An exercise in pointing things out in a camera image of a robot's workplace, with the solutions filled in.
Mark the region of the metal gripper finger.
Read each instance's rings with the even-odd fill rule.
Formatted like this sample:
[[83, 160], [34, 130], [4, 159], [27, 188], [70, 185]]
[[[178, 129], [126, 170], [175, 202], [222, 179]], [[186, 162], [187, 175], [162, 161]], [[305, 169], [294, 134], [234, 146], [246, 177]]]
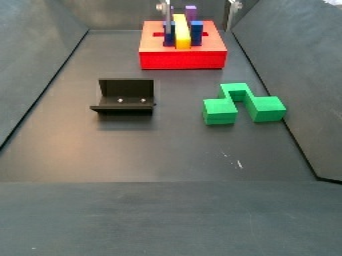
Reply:
[[171, 21], [171, 1], [170, 0], [159, 0], [157, 4], [157, 10], [161, 11], [165, 15], [166, 21]]
[[227, 29], [231, 29], [234, 15], [243, 8], [243, 3], [241, 2], [241, 0], [227, 0], [227, 1], [230, 3]]

